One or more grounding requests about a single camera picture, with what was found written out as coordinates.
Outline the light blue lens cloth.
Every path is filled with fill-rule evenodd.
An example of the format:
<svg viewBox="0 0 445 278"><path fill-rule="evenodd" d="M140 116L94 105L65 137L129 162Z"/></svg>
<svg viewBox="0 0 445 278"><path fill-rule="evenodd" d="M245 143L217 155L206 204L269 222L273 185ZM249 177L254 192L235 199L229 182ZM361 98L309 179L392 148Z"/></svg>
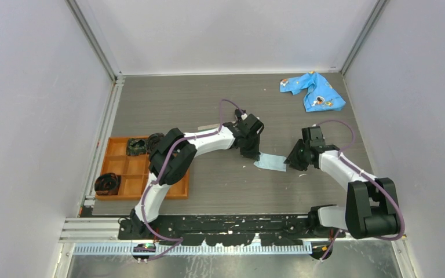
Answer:
<svg viewBox="0 0 445 278"><path fill-rule="evenodd" d="M260 153L259 160L254 162L254 165L260 169L286 172L287 164L286 157L279 155L271 155L267 153Z"/></svg>

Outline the beige glasses case green lining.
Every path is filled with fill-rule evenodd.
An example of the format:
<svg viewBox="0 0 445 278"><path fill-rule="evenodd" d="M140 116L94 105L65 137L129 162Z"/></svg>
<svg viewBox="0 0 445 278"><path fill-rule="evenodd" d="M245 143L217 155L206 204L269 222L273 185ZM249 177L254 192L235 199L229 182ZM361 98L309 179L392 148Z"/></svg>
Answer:
<svg viewBox="0 0 445 278"><path fill-rule="evenodd" d="M204 126L199 126L198 127L198 131L205 131L205 130L211 130L211 129L217 129L219 128L219 124L211 124L211 125L204 125Z"/></svg>

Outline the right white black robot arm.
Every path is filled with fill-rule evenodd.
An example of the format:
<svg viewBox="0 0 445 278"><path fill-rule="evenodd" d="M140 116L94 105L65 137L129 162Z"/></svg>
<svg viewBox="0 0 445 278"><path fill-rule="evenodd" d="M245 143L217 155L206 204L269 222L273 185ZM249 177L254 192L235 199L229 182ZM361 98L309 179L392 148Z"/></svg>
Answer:
<svg viewBox="0 0 445 278"><path fill-rule="evenodd" d="M331 176L346 191L344 207L315 206L308 214L308 232L323 237L331 228L347 231L355 239L376 237L396 240L404 233L395 183L378 178L355 165L337 146L327 144L319 126L306 127L285 160L291 168L312 166Z"/></svg>

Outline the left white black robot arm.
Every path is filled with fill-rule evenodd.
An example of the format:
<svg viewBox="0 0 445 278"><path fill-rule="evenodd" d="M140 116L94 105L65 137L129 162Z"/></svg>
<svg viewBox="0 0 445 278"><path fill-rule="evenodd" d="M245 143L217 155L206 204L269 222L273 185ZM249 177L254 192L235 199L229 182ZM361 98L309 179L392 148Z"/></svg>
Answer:
<svg viewBox="0 0 445 278"><path fill-rule="evenodd" d="M244 158L260 159L260 135L265 126L253 114L237 113L236 121L196 133L171 129L149 155L149 174L141 199L132 209L132 232L141 240L154 234L153 221L172 185L189 170L193 160L209 152L238 149Z"/></svg>

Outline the blue patterned cloth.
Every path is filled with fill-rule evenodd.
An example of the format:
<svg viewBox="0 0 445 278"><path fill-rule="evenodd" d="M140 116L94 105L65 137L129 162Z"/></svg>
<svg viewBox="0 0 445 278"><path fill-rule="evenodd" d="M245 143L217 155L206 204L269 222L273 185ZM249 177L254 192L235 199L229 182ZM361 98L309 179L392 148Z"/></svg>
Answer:
<svg viewBox="0 0 445 278"><path fill-rule="evenodd" d="M327 79L315 71L282 79L279 90L281 93L291 93L294 96L305 91L303 106L306 112L340 111L346 105L346 101Z"/></svg>

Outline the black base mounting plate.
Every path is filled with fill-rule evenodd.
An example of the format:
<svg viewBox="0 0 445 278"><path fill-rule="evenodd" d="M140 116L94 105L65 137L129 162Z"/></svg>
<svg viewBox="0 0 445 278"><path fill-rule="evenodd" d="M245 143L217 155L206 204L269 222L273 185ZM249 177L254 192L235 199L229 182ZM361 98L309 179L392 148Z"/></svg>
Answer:
<svg viewBox="0 0 445 278"><path fill-rule="evenodd" d="M145 225L135 215L118 219L121 240L148 240L166 246L293 246L300 239L332 239L337 228L320 226L306 214L160 215Z"/></svg>

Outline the black patterned rolled item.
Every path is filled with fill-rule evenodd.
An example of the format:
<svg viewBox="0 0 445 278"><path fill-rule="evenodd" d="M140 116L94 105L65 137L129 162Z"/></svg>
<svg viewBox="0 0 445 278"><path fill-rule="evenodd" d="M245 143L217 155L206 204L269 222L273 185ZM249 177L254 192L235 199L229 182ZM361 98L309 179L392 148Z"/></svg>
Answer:
<svg viewBox="0 0 445 278"><path fill-rule="evenodd" d="M147 153L151 153L152 151L154 151L164 137L165 135L163 133L151 134L145 141L145 148Z"/></svg>

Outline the dark camouflage rolled item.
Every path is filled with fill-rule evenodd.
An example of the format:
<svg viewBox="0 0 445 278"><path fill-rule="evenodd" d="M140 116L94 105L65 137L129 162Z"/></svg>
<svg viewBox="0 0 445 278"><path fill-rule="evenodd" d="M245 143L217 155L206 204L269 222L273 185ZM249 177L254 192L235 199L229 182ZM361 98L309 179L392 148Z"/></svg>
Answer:
<svg viewBox="0 0 445 278"><path fill-rule="evenodd" d="M126 155L127 156L140 156L145 155L146 150L146 140L143 138L129 138L126 145Z"/></svg>

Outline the orange compartment tray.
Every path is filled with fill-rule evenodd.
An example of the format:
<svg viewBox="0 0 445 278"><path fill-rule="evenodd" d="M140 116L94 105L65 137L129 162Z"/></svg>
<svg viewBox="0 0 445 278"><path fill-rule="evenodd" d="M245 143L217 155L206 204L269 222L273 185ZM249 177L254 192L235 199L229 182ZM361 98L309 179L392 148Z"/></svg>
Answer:
<svg viewBox="0 0 445 278"><path fill-rule="evenodd" d="M101 174L115 173L121 177L116 195L98 195L102 201L139 201L148 182L149 155L127 155L127 137L110 137L105 150Z"/></svg>

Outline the black orange rolled item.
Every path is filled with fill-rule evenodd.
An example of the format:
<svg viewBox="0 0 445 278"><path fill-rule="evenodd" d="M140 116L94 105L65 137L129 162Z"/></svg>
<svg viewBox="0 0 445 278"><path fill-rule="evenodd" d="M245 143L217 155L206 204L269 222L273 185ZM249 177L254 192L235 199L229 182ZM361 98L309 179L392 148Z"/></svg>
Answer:
<svg viewBox="0 0 445 278"><path fill-rule="evenodd" d="M117 195L121 185L121 175L115 173L105 173L99 176L94 182L94 190L99 196Z"/></svg>

